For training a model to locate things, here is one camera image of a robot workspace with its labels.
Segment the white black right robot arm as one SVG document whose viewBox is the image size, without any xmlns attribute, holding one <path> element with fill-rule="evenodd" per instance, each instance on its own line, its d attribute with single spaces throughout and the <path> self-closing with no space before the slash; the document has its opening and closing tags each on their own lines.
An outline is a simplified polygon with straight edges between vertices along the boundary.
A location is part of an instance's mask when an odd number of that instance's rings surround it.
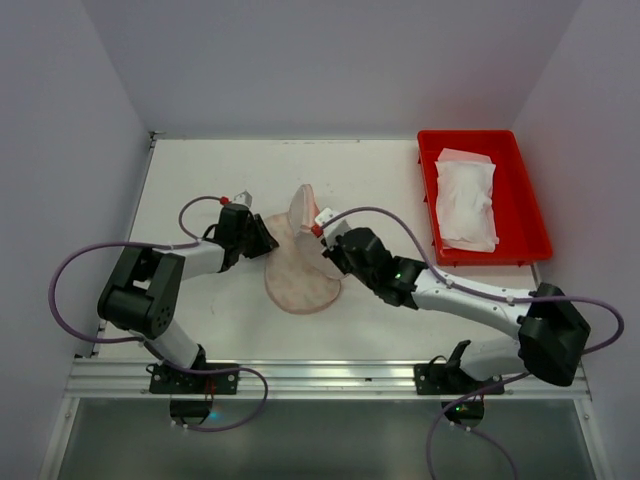
<svg viewBox="0 0 640 480">
<path fill-rule="evenodd" d="M 369 228 L 323 239 L 324 257 L 384 303 L 452 314 L 500 332 L 487 342 L 463 340 L 447 366 L 476 382 L 528 372 L 551 385 L 572 384 L 591 327 L 557 287 L 500 289 L 392 255 Z"/>
</svg>

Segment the floral pink laundry bag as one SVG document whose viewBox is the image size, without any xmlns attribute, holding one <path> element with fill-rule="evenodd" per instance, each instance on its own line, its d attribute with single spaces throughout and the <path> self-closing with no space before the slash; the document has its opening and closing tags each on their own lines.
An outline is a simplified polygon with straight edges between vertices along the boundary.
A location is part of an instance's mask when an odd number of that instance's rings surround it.
<svg viewBox="0 0 640 480">
<path fill-rule="evenodd" d="M 267 255 L 264 284 L 273 303 L 295 315 L 330 307 L 339 297 L 344 275 L 323 257 L 323 245 L 311 228 L 320 213 L 313 188 L 301 185 L 286 212 L 265 220 L 278 246 Z"/>
</svg>

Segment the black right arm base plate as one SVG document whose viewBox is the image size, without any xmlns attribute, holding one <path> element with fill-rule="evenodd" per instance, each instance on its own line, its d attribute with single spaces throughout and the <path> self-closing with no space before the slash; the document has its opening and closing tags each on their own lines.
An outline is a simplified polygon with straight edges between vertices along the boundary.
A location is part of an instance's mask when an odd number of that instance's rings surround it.
<svg viewBox="0 0 640 480">
<path fill-rule="evenodd" d="M 462 396 L 481 388 L 485 395 L 502 395 L 505 388 L 499 384 L 501 378 L 478 381 L 459 369 L 449 370 L 442 363 L 422 363 L 413 366 L 415 390 L 422 396 Z"/>
</svg>

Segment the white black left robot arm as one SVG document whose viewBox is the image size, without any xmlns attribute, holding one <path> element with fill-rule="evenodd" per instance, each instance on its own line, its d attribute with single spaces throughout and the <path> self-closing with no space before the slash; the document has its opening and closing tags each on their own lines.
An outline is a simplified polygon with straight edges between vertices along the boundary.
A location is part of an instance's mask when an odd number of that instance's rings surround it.
<svg viewBox="0 0 640 480">
<path fill-rule="evenodd" d="M 240 258 L 255 259 L 279 247 L 264 220 L 242 204 L 224 206 L 213 236 L 181 249 L 125 246 L 97 304 L 98 316 L 141 337 L 145 348 L 184 373 L 202 370 L 204 348 L 175 319 L 181 284 L 220 274 Z"/>
</svg>

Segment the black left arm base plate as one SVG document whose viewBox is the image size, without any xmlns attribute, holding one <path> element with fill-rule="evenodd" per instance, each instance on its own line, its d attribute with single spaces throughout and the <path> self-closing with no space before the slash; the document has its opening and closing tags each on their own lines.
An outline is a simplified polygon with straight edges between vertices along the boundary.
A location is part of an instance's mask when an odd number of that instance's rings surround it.
<svg viewBox="0 0 640 480">
<path fill-rule="evenodd" d="M 149 364 L 146 372 L 151 375 L 149 392 L 167 395 L 235 395 L 237 392 L 238 365 L 232 363 L 208 363 L 204 370 L 210 375 L 194 375 L 180 372 L 166 365 Z"/>
</svg>

